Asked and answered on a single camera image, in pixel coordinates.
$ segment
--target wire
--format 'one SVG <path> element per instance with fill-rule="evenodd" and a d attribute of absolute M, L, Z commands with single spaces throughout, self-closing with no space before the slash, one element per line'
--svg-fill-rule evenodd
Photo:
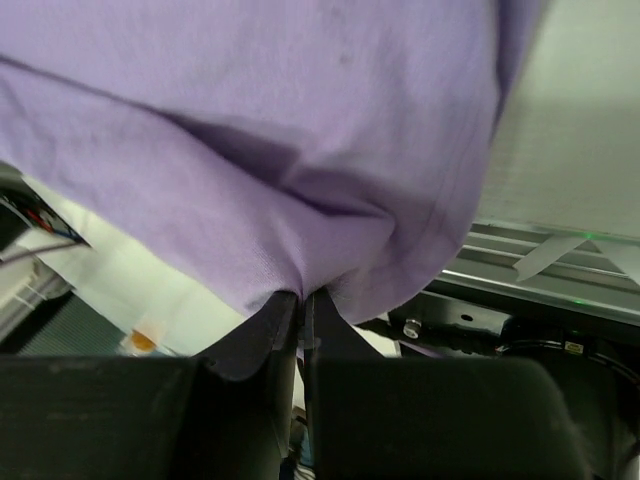
<path fill-rule="evenodd" d="M 29 227 L 33 227 L 33 223 L 27 217 L 25 217 L 22 213 L 20 213 L 20 211 L 16 207 L 11 205 L 9 202 L 0 198 L 0 205 L 8 208 L 11 213 L 13 213 L 16 217 L 18 217 L 20 220 L 26 223 Z"/>
<path fill-rule="evenodd" d="M 51 247 L 43 247 L 36 250 L 29 250 L 28 252 L 19 253 L 14 255 L 13 257 L 9 257 L 0 261 L 0 268 L 6 267 L 9 263 L 17 262 L 18 260 L 22 260 L 24 258 L 34 257 L 36 255 L 42 255 L 43 253 L 56 252 L 58 250 L 66 250 L 67 248 L 73 248 L 78 246 L 88 247 L 89 245 L 85 242 L 72 242 L 72 243 L 64 243 L 62 245 L 53 245 Z"/>

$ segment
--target purple cloth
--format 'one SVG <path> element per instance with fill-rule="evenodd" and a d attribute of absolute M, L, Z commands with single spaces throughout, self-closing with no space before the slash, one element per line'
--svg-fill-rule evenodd
<path fill-rule="evenodd" d="M 0 158 L 242 312 L 369 319 L 460 248 L 537 7 L 5 0 Z"/>

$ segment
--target screw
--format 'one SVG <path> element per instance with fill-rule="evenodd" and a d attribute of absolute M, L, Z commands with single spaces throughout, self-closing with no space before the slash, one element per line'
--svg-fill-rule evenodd
<path fill-rule="evenodd" d="M 415 318 L 408 318 L 407 321 L 404 322 L 402 333 L 404 333 L 407 337 L 415 340 L 420 336 L 421 328 L 422 322 L 420 322 L 420 320 L 416 320 Z"/>

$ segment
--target lavender fabric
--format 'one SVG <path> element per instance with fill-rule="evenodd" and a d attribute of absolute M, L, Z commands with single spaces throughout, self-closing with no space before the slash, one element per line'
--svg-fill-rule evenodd
<path fill-rule="evenodd" d="M 247 314 L 423 288 L 473 219 L 537 2 L 4 0 L 0 158 Z"/>

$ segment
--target small bottle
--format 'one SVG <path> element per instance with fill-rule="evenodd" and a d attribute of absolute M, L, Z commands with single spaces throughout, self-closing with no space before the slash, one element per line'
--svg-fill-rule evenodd
<path fill-rule="evenodd" d="M 149 306 L 131 333 L 120 342 L 121 355 L 143 357 L 159 351 L 167 355 L 170 350 L 163 341 L 173 326 L 190 293 L 189 277 L 176 272 L 162 282 L 149 300 Z"/>
<path fill-rule="evenodd" d="M 134 329 L 120 342 L 119 353 L 132 357 L 144 357 L 151 355 L 156 348 L 157 345 L 153 340 Z"/>

